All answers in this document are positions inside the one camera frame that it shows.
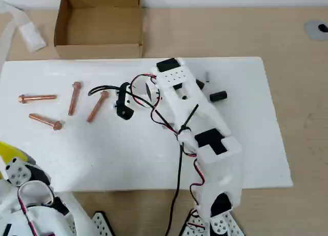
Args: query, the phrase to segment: white foam board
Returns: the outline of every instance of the white foam board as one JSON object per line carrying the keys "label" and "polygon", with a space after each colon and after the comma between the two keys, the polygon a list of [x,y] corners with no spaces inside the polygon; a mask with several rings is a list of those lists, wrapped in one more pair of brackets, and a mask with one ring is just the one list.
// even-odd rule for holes
{"label": "white foam board", "polygon": [[[175,189],[179,145],[175,136],[140,109],[129,121],[116,115],[114,93],[93,124],[86,118],[98,85],[130,82],[162,59],[7,62],[0,78],[0,140],[32,156],[56,191]],[[263,62],[258,57],[186,58],[196,78],[210,73],[205,93],[226,90],[216,104],[244,154],[243,188],[292,186]],[[76,114],[68,116],[74,81],[83,88]],[[21,94],[58,94],[55,101],[22,105]],[[51,127],[28,118],[39,113],[64,122]],[[193,160],[183,158],[181,188],[198,181]]]}

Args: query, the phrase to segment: yellow part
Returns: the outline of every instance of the yellow part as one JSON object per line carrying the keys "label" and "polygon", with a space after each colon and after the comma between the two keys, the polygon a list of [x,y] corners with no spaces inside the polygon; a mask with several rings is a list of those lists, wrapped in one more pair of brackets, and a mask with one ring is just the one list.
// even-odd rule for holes
{"label": "yellow part", "polygon": [[19,149],[0,141],[0,157],[7,165],[13,158],[19,158],[27,162],[28,157]]}

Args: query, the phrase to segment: open cardboard box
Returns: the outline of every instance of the open cardboard box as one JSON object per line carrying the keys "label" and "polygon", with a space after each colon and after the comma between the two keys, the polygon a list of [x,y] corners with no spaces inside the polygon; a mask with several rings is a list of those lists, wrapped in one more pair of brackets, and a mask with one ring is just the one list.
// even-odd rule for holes
{"label": "open cardboard box", "polygon": [[140,0],[61,0],[54,46],[63,59],[140,58]]}

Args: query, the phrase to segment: brass bolt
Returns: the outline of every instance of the brass bolt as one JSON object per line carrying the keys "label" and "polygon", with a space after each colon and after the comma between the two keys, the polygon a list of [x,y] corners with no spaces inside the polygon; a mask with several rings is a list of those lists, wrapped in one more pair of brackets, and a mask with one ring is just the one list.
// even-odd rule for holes
{"label": "brass bolt", "polygon": [[68,111],[69,116],[72,116],[74,114],[81,87],[82,87],[82,84],[80,82],[74,82],[74,84],[73,84],[74,90],[73,90],[71,105],[70,105],[70,109]]}
{"label": "brass bolt", "polygon": [[22,104],[25,104],[28,101],[52,100],[52,99],[56,99],[56,98],[57,98],[57,95],[25,96],[23,94],[18,97],[18,101]]}
{"label": "brass bolt", "polygon": [[29,118],[36,120],[38,122],[42,122],[44,124],[47,124],[49,126],[53,127],[53,130],[61,130],[63,128],[63,125],[59,121],[52,121],[48,118],[45,118],[39,114],[29,114]]}
{"label": "brass bolt", "polygon": [[95,118],[95,116],[97,115],[99,109],[101,108],[101,106],[103,105],[104,101],[109,97],[109,93],[107,91],[102,91],[101,92],[101,97],[98,100],[96,106],[94,106],[91,114],[89,115],[87,122],[91,123],[93,121],[93,119]]}

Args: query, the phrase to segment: wooden table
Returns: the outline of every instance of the wooden table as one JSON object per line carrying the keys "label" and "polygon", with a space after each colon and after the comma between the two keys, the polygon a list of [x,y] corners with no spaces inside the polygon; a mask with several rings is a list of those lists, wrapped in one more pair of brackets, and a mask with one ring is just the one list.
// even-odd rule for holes
{"label": "wooden table", "polygon": [[[52,47],[56,11],[28,14],[49,46],[28,54],[16,34],[8,59],[58,58]],[[308,39],[303,25],[310,19],[328,22],[328,8],[145,10],[144,57],[263,58],[294,187],[243,191],[235,215],[247,235],[327,235],[328,42]],[[90,216],[104,210],[118,236],[145,236],[164,235],[173,192],[75,195]],[[182,191],[170,235],[178,235],[191,206]]]}

